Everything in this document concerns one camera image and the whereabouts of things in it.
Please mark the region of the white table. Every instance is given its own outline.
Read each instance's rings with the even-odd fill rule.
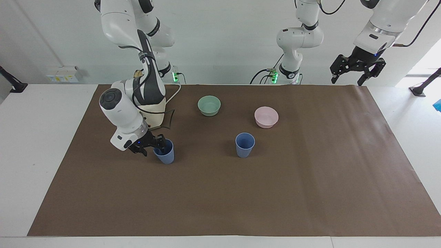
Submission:
[[[29,85],[0,105],[0,248],[441,247],[441,237],[26,237],[96,87]],[[440,211],[441,113],[435,101],[406,89],[369,90]]]

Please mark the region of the white cable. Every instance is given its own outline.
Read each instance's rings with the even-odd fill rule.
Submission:
[[[176,85],[175,83],[164,83],[165,85]],[[170,100],[173,99],[173,97],[175,97],[178,92],[181,90],[181,84],[179,84],[179,89],[165,102],[165,104],[167,104]]]

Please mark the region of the power outlet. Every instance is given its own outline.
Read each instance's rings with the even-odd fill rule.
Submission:
[[[79,83],[82,78],[75,66],[52,68],[49,70],[46,77],[51,83]]]
[[[179,83],[179,75],[177,75],[178,72],[179,72],[178,67],[174,65],[172,75],[173,75],[173,81],[175,83]]]

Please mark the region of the white robotic arm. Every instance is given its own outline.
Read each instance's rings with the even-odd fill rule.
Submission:
[[[138,28],[138,23],[146,26],[149,17],[140,14],[136,18],[135,9],[151,11],[153,5],[150,3],[150,0],[101,0],[97,7],[106,37],[120,48],[137,50],[144,68],[143,76],[117,81],[100,97],[103,113],[117,127],[111,143],[120,150],[128,148],[144,155],[147,154],[144,147],[163,149],[165,146],[163,135],[155,137],[149,131],[149,127],[162,124],[166,100],[165,86],[147,36],[158,37],[157,43],[174,43],[171,36],[159,31],[159,20],[148,34]]]
[[[362,71],[358,85],[371,77],[378,77],[386,65],[381,55],[393,46],[427,0],[360,0],[373,9],[374,14],[354,41],[355,48],[349,57],[340,54],[330,67],[332,83],[349,71]]]
[[[100,12],[101,1],[102,0],[95,0],[95,7]],[[152,46],[152,51],[156,57],[159,76],[166,83],[176,82],[177,78],[176,75],[174,75],[173,66],[163,49],[174,45],[175,34],[173,30],[161,23],[159,18],[153,15],[153,0],[130,0],[130,2],[136,26],[147,35]],[[104,2],[104,4],[111,4],[114,6],[114,3]]]
[[[299,48],[313,48],[323,42],[323,31],[318,25],[320,8],[317,0],[298,0],[295,15],[302,22],[301,27],[283,29],[277,35],[277,44],[283,49],[282,63],[276,65],[280,84],[295,84],[303,60]]]

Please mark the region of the green bowl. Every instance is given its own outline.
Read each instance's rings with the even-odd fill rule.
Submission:
[[[204,96],[199,99],[198,108],[205,116],[215,116],[221,108],[221,101],[215,96]]]

